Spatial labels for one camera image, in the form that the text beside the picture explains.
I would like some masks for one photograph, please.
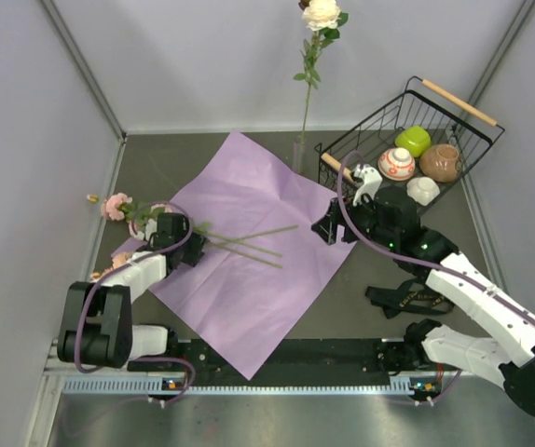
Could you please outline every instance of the purple paper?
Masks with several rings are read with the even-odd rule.
[[[150,291],[251,379],[352,249],[350,244],[327,246],[310,230],[333,196],[332,191],[294,174],[257,143],[231,133],[203,172],[172,202],[195,222],[211,222],[210,231],[226,237],[298,224],[295,230],[247,241],[281,253],[281,258],[229,246],[283,268],[207,247],[195,268],[179,266]],[[115,253],[140,245],[130,239]]]

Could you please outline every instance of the white bowl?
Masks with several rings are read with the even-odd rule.
[[[377,164],[383,175],[398,182],[410,179],[415,173],[415,158],[404,147],[388,149]]]
[[[439,186],[429,177],[418,177],[408,182],[406,192],[409,197],[426,207],[439,196]]]

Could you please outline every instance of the brown ceramic pot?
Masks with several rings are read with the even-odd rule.
[[[436,182],[454,182],[462,170],[460,151],[451,144],[436,144],[427,149],[418,163],[420,170]]]

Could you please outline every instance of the gray floor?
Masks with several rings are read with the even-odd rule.
[[[388,397],[189,397],[162,411],[125,396],[63,396],[48,447],[535,447],[535,419],[499,389],[461,378],[434,408]],[[66,433],[78,436],[68,438]]]
[[[251,133],[248,136],[290,165],[296,133]],[[340,132],[310,132],[308,148],[329,143]],[[140,200],[171,199],[198,175],[226,138],[225,133],[153,135],[129,137],[117,178],[117,192]],[[317,179],[318,156],[308,150],[305,172]],[[423,223],[452,239],[482,272],[486,271],[466,198],[460,185],[450,190],[423,217]],[[110,253],[128,237],[124,223],[108,223],[104,229],[96,269],[110,263]],[[289,332],[289,338],[401,337],[405,328],[423,317],[409,314],[385,319],[381,310],[364,298],[367,286],[395,288],[407,274],[389,259],[357,245],[305,316]],[[197,337],[169,308],[151,293],[135,302],[136,322],[172,325],[183,338]],[[470,335],[485,334],[459,309],[439,320]]]

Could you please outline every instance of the white object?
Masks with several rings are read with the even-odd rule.
[[[162,326],[133,326],[133,344],[129,360],[143,356],[159,356],[166,352],[168,329]]]
[[[455,366],[503,388],[505,379],[499,366],[511,359],[492,338],[474,338],[441,326],[427,334],[423,348],[429,360]]]
[[[406,185],[406,192],[409,197],[424,207],[432,203],[440,193],[437,183],[429,177],[412,179]]]
[[[129,233],[132,237],[137,240],[149,240],[149,238],[158,230],[158,221],[156,219],[148,219],[144,230],[145,231],[139,230],[134,232],[129,223]]]
[[[152,251],[137,251],[130,258],[129,267],[114,273],[102,284],[104,286],[128,286],[130,288],[130,302],[133,303],[147,288],[166,277],[166,257],[156,254],[135,263],[134,260],[151,253]]]
[[[359,186],[359,189],[357,189],[357,192],[354,194],[354,199],[352,200],[352,206],[356,207],[361,203],[361,197],[365,194],[369,195],[371,198],[375,196],[383,179],[381,178],[381,175],[379,175],[379,172],[377,172],[377,169],[366,163],[357,165],[354,168],[352,175],[361,179],[361,185]]]
[[[492,339],[467,337],[442,326],[427,334],[423,342],[425,352],[432,361],[456,366],[502,386],[503,376],[499,370],[502,363],[511,361],[515,366],[521,367],[534,357],[535,328],[492,296],[497,293],[511,305],[528,313],[531,318],[535,319],[535,315],[481,275],[464,254],[452,253],[441,264],[475,279],[486,290],[479,291],[463,279],[437,270],[432,270],[427,277],[427,287],[443,294],[460,307]]]
[[[404,147],[388,149],[377,164],[383,175],[399,182],[410,179],[415,173],[415,158]]]

